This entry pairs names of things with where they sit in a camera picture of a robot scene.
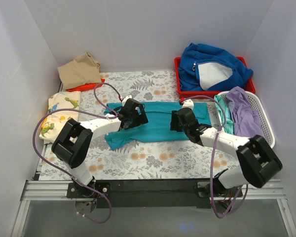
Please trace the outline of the teal t-shirt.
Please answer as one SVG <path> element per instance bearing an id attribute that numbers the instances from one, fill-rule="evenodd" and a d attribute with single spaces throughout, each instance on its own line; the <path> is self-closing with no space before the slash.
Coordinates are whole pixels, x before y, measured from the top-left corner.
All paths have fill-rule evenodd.
<path id="1" fill-rule="evenodd" d="M 105 135 L 105 140 L 112 150 L 121 148 L 134 140 L 153 143 L 188 139 L 183 132 L 170 130 L 172 111 L 182 107 L 178 102 L 144 102 L 144 105 L 148 123 Z"/>

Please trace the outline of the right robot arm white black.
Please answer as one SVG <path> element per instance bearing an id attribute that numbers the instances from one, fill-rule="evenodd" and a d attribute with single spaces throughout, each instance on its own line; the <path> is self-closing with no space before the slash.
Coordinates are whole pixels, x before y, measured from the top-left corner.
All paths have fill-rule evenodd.
<path id="1" fill-rule="evenodd" d="M 282 170 L 283 165 L 268 142 L 260 135 L 239 137 L 200 124 L 190 108 L 172 111 L 170 129 L 183 132 L 189 141 L 227 153 L 239 161 L 239 166 L 214 176 L 208 185 L 215 195 L 224 196 L 235 187 L 250 184 L 262 188 Z"/>

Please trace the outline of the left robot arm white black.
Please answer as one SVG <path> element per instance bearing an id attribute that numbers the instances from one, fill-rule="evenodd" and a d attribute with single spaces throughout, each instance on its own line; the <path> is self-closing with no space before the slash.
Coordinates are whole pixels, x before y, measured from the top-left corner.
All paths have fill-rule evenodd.
<path id="1" fill-rule="evenodd" d="M 93 139 L 112 132 L 128 130 L 148 123 L 145 105 L 128 97 L 120 107 L 99 118 L 78 122 L 68 120 L 52 145 L 52 152 L 69 170 L 71 178 L 79 184 L 78 191 L 83 197 L 95 192 L 94 180 L 85 158 Z"/>

